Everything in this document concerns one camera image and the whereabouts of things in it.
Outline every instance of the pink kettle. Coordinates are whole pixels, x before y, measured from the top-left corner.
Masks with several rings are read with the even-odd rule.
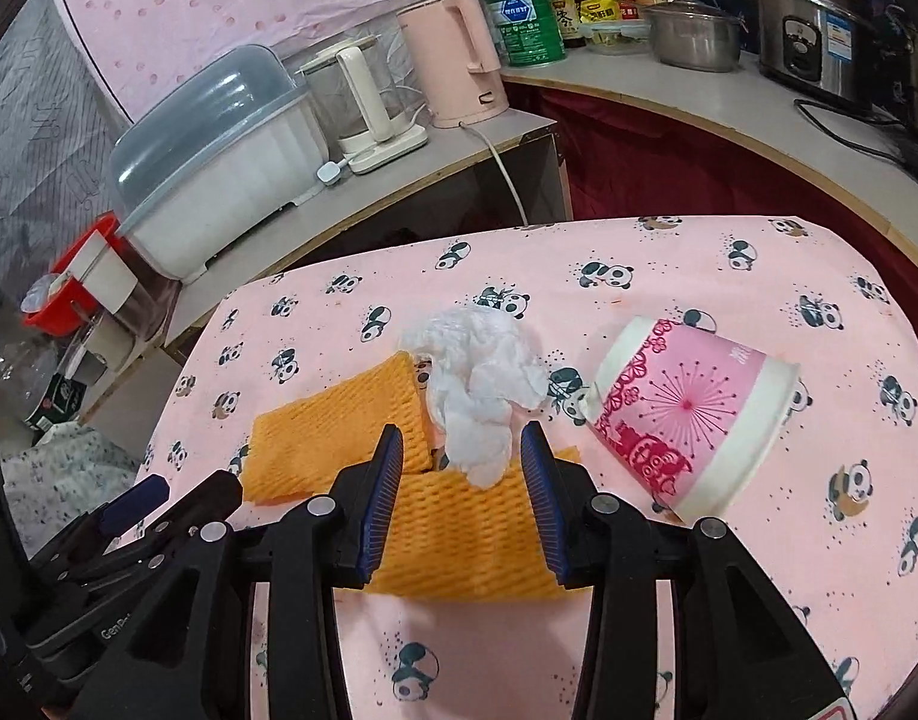
[[[459,127],[509,107],[479,0],[427,0],[398,13],[434,127]]]

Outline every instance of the dark red curtain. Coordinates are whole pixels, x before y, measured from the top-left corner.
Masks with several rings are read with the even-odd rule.
[[[918,268],[808,181],[717,135],[630,105],[520,84],[506,91],[513,107],[559,122],[578,220],[736,214],[812,221],[875,266],[918,337]]]

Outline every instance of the red container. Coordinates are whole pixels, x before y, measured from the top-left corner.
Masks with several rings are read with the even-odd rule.
[[[83,247],[88,237],[96,231],[102,234],[102,237],[109,242],[112,250],[120,257],[124,252],[131,251],[129,242],[115,237],[115,231],[118,228],[119,222],[112,211],[102,214],[96,221],[93,221],[86,232],[81,234],[79,240],[74,242],[62,257],[59,257],[52,268],[49,269],[50,274],[61,274],[65,271],[69,267],[69,263],[72,262],[72,258],[76,256],[76,252]],[[52,298],[49,298],[43,309],[35,312],[35,314],[26,314],[25,323],[38,327],[43,333],[48,333],[50,336],[57,338],[67,336],[85,324],[85,320],[73,309],[73,303],[76,303],[87,317],[91,317],[99,308],[99,303],[96,302],[92,295],[86,292],[86,288],[71,278],[62,287],[59,287],[59,291],[52,295]]]

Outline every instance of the pink paper cup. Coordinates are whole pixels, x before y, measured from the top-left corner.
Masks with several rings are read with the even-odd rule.
[[[721,514],[779,437],[799,366],[668,319],[635,317],[581,401],[587,423],[692,525]]]

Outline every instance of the crumpled tissue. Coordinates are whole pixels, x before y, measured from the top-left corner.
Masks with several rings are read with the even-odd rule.
[[[495,485],[512,453],[512,404],[537,409],[547,394],[547,368],[509,314],[463,306],[434,314],[406,331],[401,347],[432,360],[425,398],[446,434],[449,467],[472,485]]]

